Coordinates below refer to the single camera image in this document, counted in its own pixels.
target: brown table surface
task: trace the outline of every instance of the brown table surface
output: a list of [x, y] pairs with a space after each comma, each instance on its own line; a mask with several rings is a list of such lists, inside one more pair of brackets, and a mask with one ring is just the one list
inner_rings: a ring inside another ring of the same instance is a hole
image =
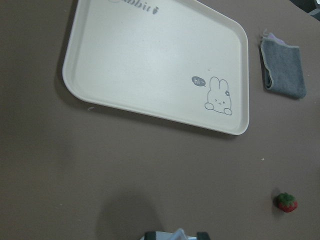
[[[76, 99], [62, 64], [77, 1], [0, 0], [0, 239], [320, 239], [320, 21], [289, 0], [202, 0], [248, 36], [239, 136]], [[266, 91], [260, 36], [300, 46], [307, 96]], [[299, 207], [282, 213], [288, 192]]]

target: folded towel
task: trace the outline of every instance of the folded towel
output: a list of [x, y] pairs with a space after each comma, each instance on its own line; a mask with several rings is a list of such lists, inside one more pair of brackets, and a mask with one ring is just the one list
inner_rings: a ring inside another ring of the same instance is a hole
[[299, 99], [306, 96], [298, 46], [287, 45], [269, 33], [267, 37], [262, 37], [261, 53], [267, 90]]

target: strawberry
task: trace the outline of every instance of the strawberry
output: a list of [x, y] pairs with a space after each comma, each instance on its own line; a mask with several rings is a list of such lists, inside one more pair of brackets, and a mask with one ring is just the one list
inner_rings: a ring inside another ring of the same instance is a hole
[[285, 213], [290, 213], [298, 207], [296, 198], [288, 193], [281, 193], [276, 197], [277, 206]]

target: cartoon bunny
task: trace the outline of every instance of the cartoon bunny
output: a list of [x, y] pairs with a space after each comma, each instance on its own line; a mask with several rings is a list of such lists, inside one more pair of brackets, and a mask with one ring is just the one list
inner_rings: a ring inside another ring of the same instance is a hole
[[219, 80], [216, 76], [210, 79], [210, 90], [204, 107], [218, 113], [232, 115], [229, 85], [226, 80]]

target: tray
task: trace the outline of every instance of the tray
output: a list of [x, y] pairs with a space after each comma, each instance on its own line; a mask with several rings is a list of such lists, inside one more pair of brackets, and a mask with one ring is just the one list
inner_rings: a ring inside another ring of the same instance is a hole
[[86, 102], [233, 135], [249, 124], [247, 35], [195, 0], [79, 0], [62, 75]]

